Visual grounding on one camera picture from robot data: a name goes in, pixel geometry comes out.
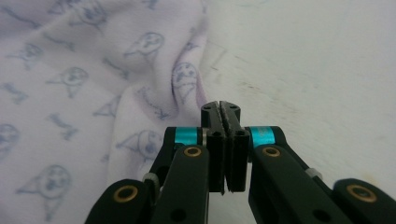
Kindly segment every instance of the patterned fabric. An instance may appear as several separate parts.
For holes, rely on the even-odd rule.
[[[204,0],[0,3],[0,223],[83,223],[199,126]]]

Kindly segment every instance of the wrinkled cloth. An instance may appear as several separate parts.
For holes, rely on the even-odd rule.
[[[83,223],[199,126],[206,2],[0,3],[0,223]]]

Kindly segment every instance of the blue marking tape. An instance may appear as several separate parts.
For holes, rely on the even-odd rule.
[[[275,143],[274,132],[269,126],[249,127],[253,139],[253,147]]]
[[[175,143],[187,145],[198,145],[198,130],[196,127],[177,127]]]

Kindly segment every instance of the white fabric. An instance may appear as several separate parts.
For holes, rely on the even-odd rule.
[[[202,0],[2,0],[0,223],[83,223],[199,126]]]

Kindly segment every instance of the printed cloth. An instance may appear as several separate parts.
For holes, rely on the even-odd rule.
[[[199,126],[203,0],[0,2],[0,223],[83,223]]]

